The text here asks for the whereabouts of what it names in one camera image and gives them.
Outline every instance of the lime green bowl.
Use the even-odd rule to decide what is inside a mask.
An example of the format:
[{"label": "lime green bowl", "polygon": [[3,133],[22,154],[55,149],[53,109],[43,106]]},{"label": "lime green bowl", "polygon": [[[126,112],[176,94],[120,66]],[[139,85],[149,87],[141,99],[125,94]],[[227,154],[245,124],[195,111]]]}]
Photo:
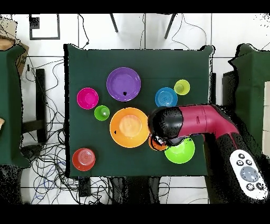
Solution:
[{"label": "lime green bowl", "polygon": [[95,109],[94,115],[97,120],[104,121],[110,116],[110,110],[108,107],[100,105]]},{"label": "lime green bowl", "polygon": [[165,151],[167,159],[173,163],[186,163],[193,157],[195,145],[191,138],[185,138],[181,144],[172,146]]}]

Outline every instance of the pink bowl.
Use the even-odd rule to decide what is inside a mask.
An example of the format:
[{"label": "pink bowl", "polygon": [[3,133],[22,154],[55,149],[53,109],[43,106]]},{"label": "pink bowl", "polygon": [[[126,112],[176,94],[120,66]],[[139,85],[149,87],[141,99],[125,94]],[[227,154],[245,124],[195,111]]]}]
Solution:
[{"label": "pink bowl", "polygon": [[92,88],[83,88],[78,92],[77,103],[83,109],[89,110],[94,108],[99,101],[98,93]]}]

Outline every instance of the yellow cup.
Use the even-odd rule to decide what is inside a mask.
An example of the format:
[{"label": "yellow cup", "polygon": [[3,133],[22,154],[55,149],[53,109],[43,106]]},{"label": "yellow cup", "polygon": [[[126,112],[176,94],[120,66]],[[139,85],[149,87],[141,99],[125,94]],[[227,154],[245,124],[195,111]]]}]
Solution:
[{"label": "yellow cup", "polygon": [[179,95],[186,95],[190,90],[190,85],[187,80],[181,79],[175,83],[175,87],[173,89]]}]

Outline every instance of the purple plate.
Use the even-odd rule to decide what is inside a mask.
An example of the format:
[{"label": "purple plate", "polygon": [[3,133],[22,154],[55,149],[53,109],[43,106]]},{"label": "purple plate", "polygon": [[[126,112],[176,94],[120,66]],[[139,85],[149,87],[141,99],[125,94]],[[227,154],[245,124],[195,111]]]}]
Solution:
[{"label": "purple plate", "polygon": [[129,101],[135,98],[140,89],[140,77],[133,69],[117,68],[107,78],[107,90],[118,101]]}]

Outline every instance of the dark green tablecloth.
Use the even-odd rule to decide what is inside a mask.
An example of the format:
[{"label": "dark green tablecloth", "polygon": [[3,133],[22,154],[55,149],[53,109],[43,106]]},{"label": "dark green tablecloth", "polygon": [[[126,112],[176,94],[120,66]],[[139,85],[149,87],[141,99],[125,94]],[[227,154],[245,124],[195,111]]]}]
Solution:
[{"label": "dark green tablecloth", "polygon": [[[193,136],[195,154],[185,164],[173,164],[164,152],[150,149],[148,142],[136,148],[124,148],[113,141],[109,132],[112,116],[124,107],[135,107],[149,115],[157,106],[155,94],[162,87],[173,88],[179,79],[190,83],[190,92],[178,96],[178,105],[205,104],[208,102],[209,56],[211,46],[201,51],[183,50],[80,50],[73,45],[64,45],[65,75],[69,83],[66,96],[66,118],[69,116],[70,176],[184,176],[207,175],[203,137]],[[141,90],[135,99],[119,102],[113,99],[106,88],[111,71],[118,67],[135,70],[141,78]],[[77,93],[91,87],[99,94],[98,105],[110,108],[111,115],[100,122],[94,117],[94,109],[84,110],[76,102]],[[72,164],[73,153],[82,147],[95,152],[94,167],[86,172],[77,170]]]},{"label": "dark green tablecloth", "polygon": [[235,92],[236,115],[245,123],[258,147],[252,152],[262,153],[264,83],[270,81],[270,52],[254,50],[249,44],[237,48],[236,57],[231,60],[239,77]]},{"label": "dark green tablecloth", "polygon": [[15,62],[24,51],[19,45],[0,51],[0,117],[5,120],[0,130],[0,165],[17,165],[23,168],[30,163],[20,153],[22,94]]}]

